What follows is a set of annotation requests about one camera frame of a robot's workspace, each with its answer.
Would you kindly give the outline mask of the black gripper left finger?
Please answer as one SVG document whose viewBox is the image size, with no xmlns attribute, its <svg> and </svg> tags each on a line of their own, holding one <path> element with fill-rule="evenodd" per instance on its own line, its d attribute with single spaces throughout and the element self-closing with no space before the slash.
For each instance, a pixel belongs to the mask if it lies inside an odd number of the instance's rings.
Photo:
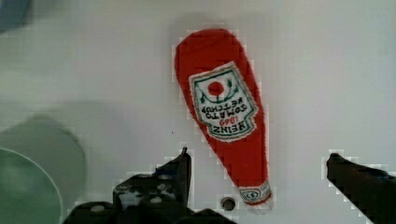
<svg viewBox="0 0 396 224">
<path fill-rule="evenodd" d="M 236 224 L 211 210 L 188 207 L 191 156 L 183 148 L 151 174 L 139 174 L 118 184 L 113 201 L 76 206 L 64 224 Z"/>
</svg>

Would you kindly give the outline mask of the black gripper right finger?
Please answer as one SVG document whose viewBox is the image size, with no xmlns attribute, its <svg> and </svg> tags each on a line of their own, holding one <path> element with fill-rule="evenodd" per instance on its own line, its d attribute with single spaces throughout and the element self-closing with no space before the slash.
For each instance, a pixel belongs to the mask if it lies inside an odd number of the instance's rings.
<svg viewBox="0 0 396 224">
<path fill-rule="evenodd" d="M 332 153 L 327 179 L 374 224 L 396 223 L 396 177 Z"/>
</svg>

